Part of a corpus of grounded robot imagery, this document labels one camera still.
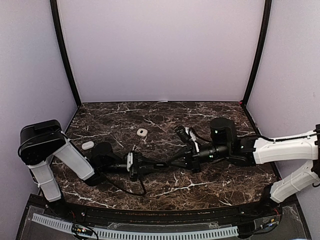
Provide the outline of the black earbud case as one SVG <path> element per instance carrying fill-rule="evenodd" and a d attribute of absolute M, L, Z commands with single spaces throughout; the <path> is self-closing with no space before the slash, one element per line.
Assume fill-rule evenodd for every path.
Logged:
<path fill-rule="evenodd" d="M 165 168 L 168 168 L 169 166 L 165 162 L 158 162 L 154 165 L 154 167 L 157 169 L 165 169 Z"/>

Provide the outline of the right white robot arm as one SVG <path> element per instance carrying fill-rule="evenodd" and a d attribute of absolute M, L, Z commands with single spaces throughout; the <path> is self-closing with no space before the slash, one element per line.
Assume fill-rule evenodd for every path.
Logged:
<path fill-rule="evenodd" d="M 320 126 L 306 133 L 268 138 L 263 135 L 239 137 L 233 120 L 217 117 L 210 121 L 210 140 L 200 144 L 200 136 L 191 127 L 175 128 L 184 146 L 168 160 L 168 164 L 201 172 L 202 163 L 226 160 L 238 167 L 254 167 L 267 163 L 304 160 L 304 164 L 288 176 L 267 185 L 255 213 L 266 217 L 275 206 L 312 185 L 320 185 Z"/>

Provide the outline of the small white charging case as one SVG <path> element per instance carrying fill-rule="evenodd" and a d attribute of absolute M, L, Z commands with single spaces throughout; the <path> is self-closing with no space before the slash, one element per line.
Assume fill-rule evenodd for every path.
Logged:
<path fill-rule="evenodd" d="M 144 128 L 139 128 L 136 134 L 140 137 L 146 137 L 148 134 L 148 131 Z"/>

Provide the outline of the white oval charging case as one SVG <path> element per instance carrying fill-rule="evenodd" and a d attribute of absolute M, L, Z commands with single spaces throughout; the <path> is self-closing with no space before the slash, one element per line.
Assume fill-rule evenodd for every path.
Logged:
<path fill-rule="evenodd" d="M 94 146 L 95 146 L 95 143 L 93 141 L 87 141 L 81 145 L 81 148 L 83 150 L 89 150 L 89 149 L 92 149 Z"/>

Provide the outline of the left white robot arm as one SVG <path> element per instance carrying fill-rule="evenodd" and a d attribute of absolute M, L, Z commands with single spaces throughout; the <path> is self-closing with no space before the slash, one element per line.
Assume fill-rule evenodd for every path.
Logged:
<path fill-rule="evenodd" d="M 71 208 L 62 200 L 63 193 L 54 174 L 57 164 L 66 166 L 89 187 L 109 182 L 130 195 L 132 191 L 117 185 L 107 174 L 124 173 L 131 181 L 141 183 L 144 175 L 167 167 L 166 163 L 133 150 L 120 157 L 109 142 L 94 145 L 86 156 L 67 137 L 55 119 L 27 125 L 21 129 L 19 137 L 18 156 L 28 167 L 45 199 L 51 203 L 51 210 L 60 218 L 67 218 Z"/>

